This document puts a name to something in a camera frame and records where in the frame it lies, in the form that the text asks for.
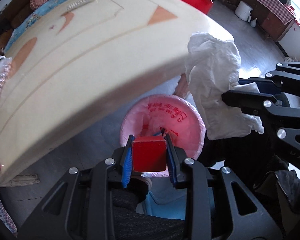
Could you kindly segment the red cube box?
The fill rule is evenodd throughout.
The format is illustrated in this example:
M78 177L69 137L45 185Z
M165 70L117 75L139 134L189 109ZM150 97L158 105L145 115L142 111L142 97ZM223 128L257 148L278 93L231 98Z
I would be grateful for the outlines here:
M132 142L132 164L135 172L166 170L167 143L162 136L136 137Z

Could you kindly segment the white tissue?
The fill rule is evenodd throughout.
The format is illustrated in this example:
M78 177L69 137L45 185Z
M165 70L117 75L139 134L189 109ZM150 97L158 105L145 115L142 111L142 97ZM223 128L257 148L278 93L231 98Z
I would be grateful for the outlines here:
M208 33L191 36L185 73L190 93L210 140L245 137L252 131L263 134L260 117L242 113L222 100L230 90L258 93L256 83L239 84L241 56L234 41L222 41Z

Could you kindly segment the pink lined trash bin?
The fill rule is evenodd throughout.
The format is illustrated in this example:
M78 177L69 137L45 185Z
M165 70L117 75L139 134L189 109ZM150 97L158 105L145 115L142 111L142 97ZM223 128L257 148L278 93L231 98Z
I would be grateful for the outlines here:
M198 159L204 137L204 122L196 108L175 95L157 94L139 100L126 114L120 131L120 144L125 146L129 136L162 136L169 134L173 146L184 149L186 156ZM163 172L144 172L148 177L167 177Z

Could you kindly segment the blue plastic stool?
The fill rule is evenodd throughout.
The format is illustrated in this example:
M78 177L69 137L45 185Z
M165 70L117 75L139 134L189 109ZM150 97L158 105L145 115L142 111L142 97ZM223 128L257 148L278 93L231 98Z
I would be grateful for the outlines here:
M149 191L142 203L145 215L185 220L187 189L166 188L165 191Z

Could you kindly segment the checkered tablecloth side table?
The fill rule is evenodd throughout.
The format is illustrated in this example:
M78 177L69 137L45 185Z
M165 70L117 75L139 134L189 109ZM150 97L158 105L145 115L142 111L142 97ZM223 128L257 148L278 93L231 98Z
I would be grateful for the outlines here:
M242 1L252 7L252 17L273 41L281 41L292 25L297 22L294 5L281 3L279 0L227 0L239 5Z

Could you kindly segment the white remote control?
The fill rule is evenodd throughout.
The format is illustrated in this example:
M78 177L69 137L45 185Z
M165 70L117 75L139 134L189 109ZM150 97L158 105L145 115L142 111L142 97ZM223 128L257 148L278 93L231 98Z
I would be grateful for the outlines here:
M66 11L65 12L70 12L70 11L73 11L77 8L80 8L86 4L89 4L91 2L94 2L94 1L97 1L97 0L79 0L79 1L75 1L74 3L68 5L66 7Z

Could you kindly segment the blue floral sofa cover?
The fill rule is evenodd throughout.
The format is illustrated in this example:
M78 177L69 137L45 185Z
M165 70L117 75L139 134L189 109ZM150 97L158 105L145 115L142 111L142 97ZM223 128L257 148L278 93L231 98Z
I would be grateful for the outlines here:
M11 33L10 39L6 43L4 53L9 51L9 49L17 41L17 39L21 37L21 35L23 35L23 33L27 31L27 29L32 27L40 18L66 1L67 0L49 0L36 10L32 10L30 8L29 2L29 10L18 14L12 20L13 31Z

